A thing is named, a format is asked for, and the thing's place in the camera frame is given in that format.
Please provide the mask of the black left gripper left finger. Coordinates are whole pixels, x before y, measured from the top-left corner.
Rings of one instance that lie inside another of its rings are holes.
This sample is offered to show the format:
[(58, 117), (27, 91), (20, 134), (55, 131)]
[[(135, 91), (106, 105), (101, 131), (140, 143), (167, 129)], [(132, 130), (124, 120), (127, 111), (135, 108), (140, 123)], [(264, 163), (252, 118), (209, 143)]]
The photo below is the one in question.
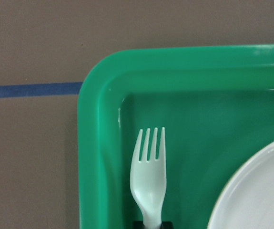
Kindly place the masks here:
[(143, 224), (142, 221), (134, 221), (133, 229), (145, 229), (145, 225)]

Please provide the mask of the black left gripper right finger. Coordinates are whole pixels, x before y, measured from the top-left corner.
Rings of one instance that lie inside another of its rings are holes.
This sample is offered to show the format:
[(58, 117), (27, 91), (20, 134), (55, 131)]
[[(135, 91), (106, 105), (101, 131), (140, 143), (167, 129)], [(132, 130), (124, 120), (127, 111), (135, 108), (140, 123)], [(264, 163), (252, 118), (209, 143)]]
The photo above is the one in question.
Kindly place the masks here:
[(171, 221), (163, 221), (161, 229), (173, 229), (173, 223)]

